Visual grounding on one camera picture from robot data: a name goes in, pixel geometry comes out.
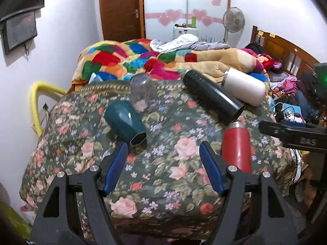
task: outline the teal cup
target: teal cup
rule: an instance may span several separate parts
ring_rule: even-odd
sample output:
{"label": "teal cup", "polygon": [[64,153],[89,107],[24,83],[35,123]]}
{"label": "teal cup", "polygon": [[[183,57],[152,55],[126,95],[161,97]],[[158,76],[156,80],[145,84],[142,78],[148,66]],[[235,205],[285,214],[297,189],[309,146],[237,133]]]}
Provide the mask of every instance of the teal cup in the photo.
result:
{"label": "teal cup", "polygon": [[142,144],[147,138],[147,130],[140,115],[128,101],[119,100],[111,103],[104,118],[119,140],[132,147]]}

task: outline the green bottle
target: green bottle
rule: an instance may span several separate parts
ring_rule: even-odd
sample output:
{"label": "green bottle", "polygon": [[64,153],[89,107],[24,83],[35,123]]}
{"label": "green bottle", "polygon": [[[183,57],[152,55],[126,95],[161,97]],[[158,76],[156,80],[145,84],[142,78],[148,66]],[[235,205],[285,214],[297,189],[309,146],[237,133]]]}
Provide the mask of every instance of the green bottle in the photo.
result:
{"label": "green bottle", "polygon": [[196,27],[197,27],[197,17],[192,16],[191,28],[196,28]]}

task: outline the black thermos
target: black thermos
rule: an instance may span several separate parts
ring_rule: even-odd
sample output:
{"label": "black thermos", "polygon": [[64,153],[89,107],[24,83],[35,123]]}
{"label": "black thermos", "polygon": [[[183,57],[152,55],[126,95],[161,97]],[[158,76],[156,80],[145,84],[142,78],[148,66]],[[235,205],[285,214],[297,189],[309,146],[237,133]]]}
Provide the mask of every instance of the black thermos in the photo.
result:
{"label": "black thermos", "polygon": [[185,70],[181,77],[187,90],[196,95],[205,107],[214,110],[224,124],[236,121],[242,114],[244,104],[204,75],[195,70]]}

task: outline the white box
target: white box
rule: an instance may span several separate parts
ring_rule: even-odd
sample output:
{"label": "white box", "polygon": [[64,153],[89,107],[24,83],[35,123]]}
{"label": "white box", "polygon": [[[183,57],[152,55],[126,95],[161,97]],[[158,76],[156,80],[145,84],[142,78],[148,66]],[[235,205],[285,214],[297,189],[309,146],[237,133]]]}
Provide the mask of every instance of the white box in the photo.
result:
{"label": "white box", "polygon": [[183,27],[174,27],[173,39],[178,38],[183,34],[193,34],[198,37],[199,29],[198,28],[183,28]]}

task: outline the yellow hose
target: yellow hose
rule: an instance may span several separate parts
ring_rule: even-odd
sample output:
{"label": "yellow hose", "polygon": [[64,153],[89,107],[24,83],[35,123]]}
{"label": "yellow hose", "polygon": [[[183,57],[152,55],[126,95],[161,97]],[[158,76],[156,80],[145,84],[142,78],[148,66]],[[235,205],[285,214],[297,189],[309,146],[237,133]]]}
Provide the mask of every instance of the yellow hose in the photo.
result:
{"label": "yellow hose", "polygon": [[35,126],[35,131],[38,135],[38,137],[41,136],[42,134],[42,129],[41,129],[41,123],[40,123],[40,118],[39,118],[39,112],[38,112],[38,106],[37,106],[37,92],[39,90],[46,90],[46,91],[51,91],[51,92],[56,92],[61,95],[66,95],[67,91],[62,90],[58,87],[54,87],[48,83],[45,82],[35,82],[32,86],[31,89],[31,108],[32,108],[32,116],[33,116],[33,121],[34,121],[34,126]]}

